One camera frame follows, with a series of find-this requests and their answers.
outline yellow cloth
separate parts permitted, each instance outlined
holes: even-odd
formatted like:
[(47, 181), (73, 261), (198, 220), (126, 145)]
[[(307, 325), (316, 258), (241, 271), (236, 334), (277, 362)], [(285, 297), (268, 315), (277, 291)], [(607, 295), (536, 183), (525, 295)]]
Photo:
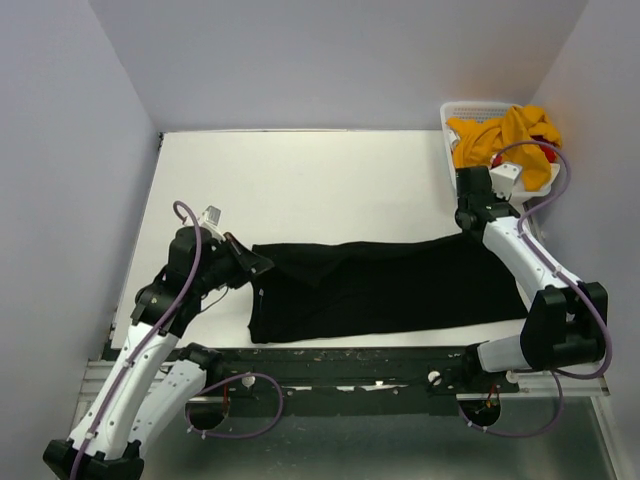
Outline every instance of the yellow cloth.
[[(491, 118), (483, 123), (450, 118), (447, 125), (460, 137), (460, 143), (453, 151), (456, 168), (490, 166), (491, 157), (498, 150), (520, 140), (531, 140), (534, 135), (562, 147), (560, 132), (547, 113), (542, 107), (533, 105), (511, 107), (503, 118)], [(514, 147), (503, 155), (503, 159), (524, 167), (522, 183), (527, 191), (540, 190), (551, 180), (551, 165), (537, 145)]]

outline white wall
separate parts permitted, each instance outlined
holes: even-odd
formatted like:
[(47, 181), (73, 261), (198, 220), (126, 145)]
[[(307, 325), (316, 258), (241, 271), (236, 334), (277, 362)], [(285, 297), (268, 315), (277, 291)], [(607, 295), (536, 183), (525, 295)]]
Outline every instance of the white wall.
[(156, 125), (437, 128), (526, 102), (585, 0), (91, 0)]
[(640, 3), (591, 0), (534, 102), (562, 131), (575, 165), (545, 218), (551, 251), (610, 295), (614, 363), (607, 380), (640, 472)]
[(91, 7), (8, 2), (0, 15), (0, 476), (71, 423), (106, 338), (157, 149)]

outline white tabletop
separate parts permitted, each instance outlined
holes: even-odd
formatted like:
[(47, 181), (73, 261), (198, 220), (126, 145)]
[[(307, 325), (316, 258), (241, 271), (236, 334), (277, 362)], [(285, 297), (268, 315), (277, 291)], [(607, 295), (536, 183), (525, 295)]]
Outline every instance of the white tabletop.
[[(121, 348), (135, 293), (166, 263), (180, 227), (179, 199), (199, 214), (222, 209), (220, 228), (253, 244), (420, 242), (457, 233), (455, 195), (440, 131), (185, 132), (164, 138), (133, 260), (116, 314)], [(212, 292), (205, 301), (215, 299)], [(189, 326), (179, 345), (252, 347), (252, 291), (231, 291)], [(467, 345), (515, 335), (521, 320), (471, 327), (272, 345)]]

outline purple cable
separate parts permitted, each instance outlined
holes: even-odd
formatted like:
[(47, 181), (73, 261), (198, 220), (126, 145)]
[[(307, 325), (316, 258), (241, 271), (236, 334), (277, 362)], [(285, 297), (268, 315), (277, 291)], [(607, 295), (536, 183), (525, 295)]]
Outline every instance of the purple cable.
[[(538, 145), (541, 147), (544, 146), (544, 147), (550, 148), (556, 153), (556, 155), (558, 155), (558, 158), (564, 165), (566, 175), (562, 185), (560, 185), (560, 187), (558, 187), (549, 198), (547, 198), (545, 201), (540, 202), (538, 205), (528, 210), (518, 220), (518, 234), (522, 237), (522, 240), (524, 241), (524, 243), (526, 243), (527, 247), (529, 247), (529, 249), (536, 255), (536, 257), (540, 259), (542, 263), (544, 263), (550, 270), (555, 271), (556, 265), (551, 260), (549, 260), (547, 256), (531, 240), (531, 238), (529, 238), (529, 235), (524, 230), (524, 222), (527, 218), (529, 218), (534, 213), (539, 212), (546, 206), (556, 201), (567, 190), (567, 187), (569, 186), (569, 182), (571, 181), (571, 165), (569, 164), (568, 160), (566, 159), (566, 157), (564, 156), (564, 154), (560, 149), (548, 143), (539, 142), (537, 140), (523, 140), (521, 142), (515, 142), (515, 143), (512, 143), (511, 145), (507, 145), (498, 153), (496, 153), (496, 157), (504, 154), (504, 152), (506, 152), (507, 150), (510, 150), (511, 148), (517, 147), (519, 145)], [(567, 277), (564, 273), (562, 273), (562, 271), (556, 272), (555, 275), (564, 283), (566, 283), (576, 293), (576, 295), (580, 297), (580, 300), (582, 300), (582, 302), (586, 305), (587, 309), (589, 310), (591, 315), (593, 315), (593, 318), (598, 324), (598, 327), (602, 331), (602, 336), (604, 338), (604, 344), (605, 344), (604, 361), (602, 362), (602, 365), (600, 365), (600, 368), (598, 368), (595, 372), (580, 374), (580, 373), (571, 373), (571, 372), (567, 372), (560, 369), (557, 369), (556, 372), (566, 377), (575, 378), (578, 380), (592, 380), (594, 378), (598, 378), (607, 371), (607, 369), (611, 365), (611, 360), (613, 358), (613, 345), (611, 341), (611, 335), (609, 334), (609, 330), (607, 329), (607, 325), (604, 323), (604, 319), (602, 318), (602, 315), (600, 315), (600, 312), (598, 312), (593, 302), (589, 299), (589, 297), (587, 297), (587, 295), (580, 289), (580, 287), (574, 281), (569, 279), (569, 277)]]
[[(191, 271), (189, 272), (189, 276), (187, 277), (187, 280), (184, 282), (184, 285), (182, 286), (182, 290), (180, 290), (180, 293), (178, 293), (178, 296), (175, 298), (173, 303), (169, 306), (167, 311), (164, 312), (162, 317), (160, 317), (160, 319), (156, 322), (153, 328), (149, 330), (149, 332), (144, 336), (144, 338), (138, 344), (138, 346), (131, 352), (131, 355), (129, 355), (129, 357), (127, 358), (127, 363), (129, 365), (134, 364), (135, 359), (138, 357), (140, 352), (147, 346), (147, 344), (151, 341), (151, 339), (155, 336), (158, 330), (160, 330), (164, 326), (164, 324), (166, 324), (171, 319), (171, 316), (175, 312), (176, 308), (178, 307), (178, 305), (180, 305), (180, 302), (182, 302), (182, 299), (187, 294), (189, 287), (191, 287), (191, 284), (193, 283), (193, 279), (195, 278), (196, 273), (198, 271), (198, 265), (200, 264), (200, 255), (202, 254), (202, 234), (200, 232), (200, 227), (198, 225), (198, 218), (196, 217), (195, 213), (193, 213), (193, 210), (191, 210), (184, 202), (181, 202), (180, 200), (176, 200), (175, 202), (173, 202), (173, 211), (178, 216), (178, 218), (182, 220), (182, 222), (184, 222), (187, 217), (180, 214), (180, 212), (178, 211), (178, 207), (183, 208), (187, 212), (187, 215), (189, 216), (191, 221), (193, 222), (193, 227), (196, 234), (196, 254), (195, 254), (195, 258), (193, 259), (193, 265), (191, 266)], [(118, 375), (116, 376), (115, 381), (113, 382), (113, 384), (111, 385), (111, 388), (109, 388), (109, 391), (105, 395), (102, 405), (100, 405), (100, 408), (96, 412), (93, 418), (93, 422), (89, 426), (89, 430), (87, 430), (87, 434), (89, 435), (95, 434), (96, 429), (100, 425), (100, 421), (104, 417), (107, 411), (107, 408), (109, 408), (111, 401), (113, 400), (113, 397), (118, 391), (118, 388), (122, 384), (122, 381), (125, 375), (127, 374), (128, 370), (129, 369), (127, 367), (122, 367), (120, 369), (120, 372), (118, 372)], [(73, 461), (73, 466), (71, 467), (69, 480), (76, 480), (78, 475), (78, 470), (80, 469), (80, 463), (90, 443), (91, 443), (91, 438), (85, 438), (85, 440), (80, 445), (76, 458)]]
[(558, 424), (558, 421), (560, 420), (560, 417), (562, 416), (562, 412), (564, 411), (564, 393), (562, 392), (562, 385), (560, 385), (560, 379), (554, 372), (551, 372), (551, 375), (553, 376), (553, 379), (555, 380), (556, 385), (558, 386), (558, 401), (560, 403), (558, 404), (558, 409), (556, 410), (556, 413), (553, 415), (553, 418), (551, 419), (551, 421), (547, 423), (544, 427), (539, 428), (538, 430), (534, 430), (533, 432), (511, 433), (511, 432), (503, 432), (500, 430), (489, 430), (488, 428), (481, 427), (480, 425), (476, 425), (471, 420), (469, 420), (469, 417), (467, 417), (467, 415), (464, 413), (464, 411), (462, 410), (462, 407), (458, 406), (458, 412), (460, 413), (460, 416), (464, 419), (464, 421), (467, 422), (467, 425), (470, 428), (473, 428), (474, 430), (478, 430), (479, 432), (488, 433), (489, 435), (494, 435), (496, 437), (531, 438), (537, 435), (542, 435), (543, 433), (547, 433), (548, 431), (556, 427), (556, 425)]
[(216, 432), (208, 432), (206, 430), (198, 430), (197, 428), (195, 428), (193, 426), (193, 423), (191, 422), (191, 412), (189, 410), (187, 410), (187, 413), (185, 415), (186, 420), (187, 420), (187, 424), (189, 425), (189, 431), (194, 431), (197, 432), (201, 435), (205, 435), (207, 437), (211, 437), (211, 438), (225, 438), (225, 439), (234, 439), (234, 440), (241, 440), (241, 439), (245, 439), (245, 438), (254, 438), (257, 437), (258, 435), (262, 435), (263, 433), (265, 433), (268, 430), (271, 430), (273, 428), (273, 426), (278, 423), (278, 420), (280, 420), (280, 417), (282, 416), (282, 410), (284, 408), (284, 397), (282, 395), (282, 389), (280, 388), (280, 385), (278, 385), (278, 382), (273, 378), (270, 377), (269, 375), (265, 375), (264, 373), (241, 373), (239, 375), (234, 375), (233, 377), (229, 377), (229, 378), (225, 378), (224, 380), (211, 385), (210, 387), (205, 388), (204, 390), (202, 390), (200, 393), (198, 393), (198, 395), (204, 395), (205, 393), (209, 393), (217, 388), (223, 387), (224, 385), (231, 383), (233, 381), (236, 380), (240, 380), (246, 377), (257, 377), (257, 378), (264, 378), (265, 380), (268, 380), (269, 382), (271, 382), (271, 384), (275, 387), (276, 391), (278, 392), (278, 411), (276, 412), (276, 414), (274, 415), (273, 419), (269, 422), (268, 425), (266, 425), (265, 427), (262, 427), (259, 430), (256, 430), (255, 432), (250, 432), (250, 433), (240, 433), (237, 435), (233, 435), (233, 434), (229, 434), (229, 433), (216, 433)]

